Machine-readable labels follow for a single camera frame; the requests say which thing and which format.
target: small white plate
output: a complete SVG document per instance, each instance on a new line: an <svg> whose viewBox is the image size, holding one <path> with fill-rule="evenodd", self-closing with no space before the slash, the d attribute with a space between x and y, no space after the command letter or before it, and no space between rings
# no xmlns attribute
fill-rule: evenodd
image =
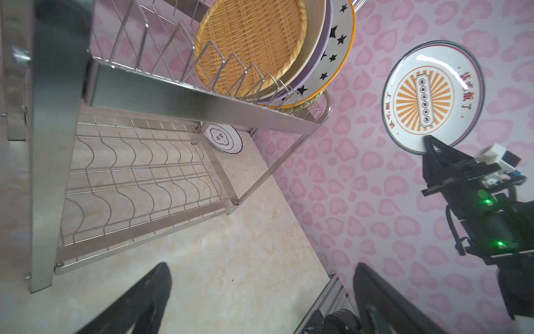
<svg viewBox="0 0 534 334"><path fill-rule="evenodd" d="M243 140L231 125L212 123L206 129L205 134L209 143L221 152L237 154L243 149Z"/></svg>

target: marble countertop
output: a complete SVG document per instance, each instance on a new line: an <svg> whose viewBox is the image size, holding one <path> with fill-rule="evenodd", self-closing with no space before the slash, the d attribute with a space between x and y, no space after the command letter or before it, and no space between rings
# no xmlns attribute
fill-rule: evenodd
<svg viewBox="0 0 534 334"><path fill-rule="evenodd" d="M248 133L217 157L238 195L266 170ZM72 333L159 262L172 274L160 333L292 333L328 276L273 178L232 215L55 276L29 293L28 143L0 121L0 323L6 333Z"/></svg>

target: woven basket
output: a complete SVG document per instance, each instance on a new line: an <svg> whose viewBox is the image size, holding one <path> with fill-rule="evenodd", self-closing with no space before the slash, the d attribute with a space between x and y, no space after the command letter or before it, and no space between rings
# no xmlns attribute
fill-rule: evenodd
<svg viewBox="0 0 534 334"><path fill-rule="evenodd" d="M299 55L306 35L307 17L303 0L216 0L204 16L197 31L195 57L211 40L225 59L235 53L243 65L256 65L258 70L275 80L291 67ZM197 74L209 86L222 65L222 59L213 47L208 47L197 63ZM225 64L215 89L225 94L233 88L245 70L235 60ZM265 89L274 82L269 78L263 85L255 85L261 77L255 70L248 71L237 96Z"/></svg>

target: wire rack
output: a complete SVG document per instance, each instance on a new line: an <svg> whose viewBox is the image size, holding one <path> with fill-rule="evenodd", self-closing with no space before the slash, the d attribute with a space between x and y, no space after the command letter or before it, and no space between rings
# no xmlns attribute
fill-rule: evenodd
<svg viewBox="0 0 534 334"><path fill-rule="evenodd" d="M181 122L81 113L58 266L225 213L231 204L218 161L194 131Z"/></svg>
<svg viewBox="0 0 534 334"><path fill-rule="evenodd" d="M138 0L100 0L97 2L97 9L99 6L107 8L108 11L115 14L117 22L108 31L100 32L100 35L105 34L112 38L113 47L111 50L105 50L100 42L102 36L97 36L95 32L97 29L93 29L91 52L94 59L108 65L133 69L171 82L187 83L211 93L243 100L257 106L269 107L277 111L280 111L285 103L283 100L277 100L275 103L275 97L283 94L286 96L285 100L295 95L295 103L292 107L285 108L284 112L310 122L316 122L324 113L323 108L317 103L312 103L307 108L298 107L304 98L296 88L293 89L282 80L275 80L270 73L262 74L254 64L243 64L234 53L225 58L212 41L208 41L206 45L201 45L196 38L198 24L194 19L191 18L189 24L185 24L184 20L180 19L181 13L177 10L180 0L167 0L169 3L174 3L174 7L162 0L147 1L145 1L146 3L141 3ZM192 17L195 17L200 5L206 6L205 2L206 0L197 2ZM163 32L166 40L155 36L156 32ZM198 57L195 56L194 52L195 41L201 48ZM128 52L118 52L121 48L128 49ZM120 53L133 53L134 57L126 59L121 57ZM219 59L214 61L208 55L209 53L218 55ZM213 66L215 75L208 75L206 69L201 65L201 59L207 59L207 63ZM225 66L234 63L241 70L238 73L239 79L235 82L224 82L220 77L221 71ZM200 68L210 80L207 86L204 86L197 76L197 68ZM260 80L243 97L237 97L245 78L254 74L257 74ZM217 91L215 88L219 81L223 83L224 89L222 91ZM276 89L276 93L269 99L263 94L270 89L260 90L266 81L274 82L271 87Z"/></svg>

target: dish rack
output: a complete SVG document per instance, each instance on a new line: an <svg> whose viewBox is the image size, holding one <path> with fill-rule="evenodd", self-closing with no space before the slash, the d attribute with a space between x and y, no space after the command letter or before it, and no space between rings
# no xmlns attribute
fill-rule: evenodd
<svg viewBox="0 0 534 334"><path fill-rule="evenodd" d="M54 272L231 214L331 111L327 91L323 106L315 102L286 113L279 111L282 103L258 103L261 83L272 76L254 65L245 67L235 55L223 58L217 75L203 86L194 69L208 48L218 51L208 42L199 57L194 56L193 26L207 8L204 2L165 0L172 6L166 4L171 10L163 14L156 0L101 1L119 20L109 54L92 30L93 1L1 1L9 139L26 138L19 123L27 118L31 143L31 292L50 286ZM192 18L189 26L177 20L178 12ZM162 47L154 43L160 56L147 66L144 52L154 40L150 22L158 21L168 40ZM21 37L25 22L32 23L32 48ZM132 24L141 27L139 34L131 33ZM127 64L117 59L124 39L135 55ZM190 49L176 76L165 55L167 50L180 54L184 45ZM243 74L236 82L224 83L225 91L217 91L218 74L232 61L242 65ZM262 79L247 97L237 98L233 89L239 90L252 71ZM26 96L20 85L25 77L31 90ZM298 91L274 81L279 92L302 99ZM80 97L89 106L109 110L108 115L85 112L84 103L80 113ZM301 136L238 197L204 135L210 123Z"/></svg>

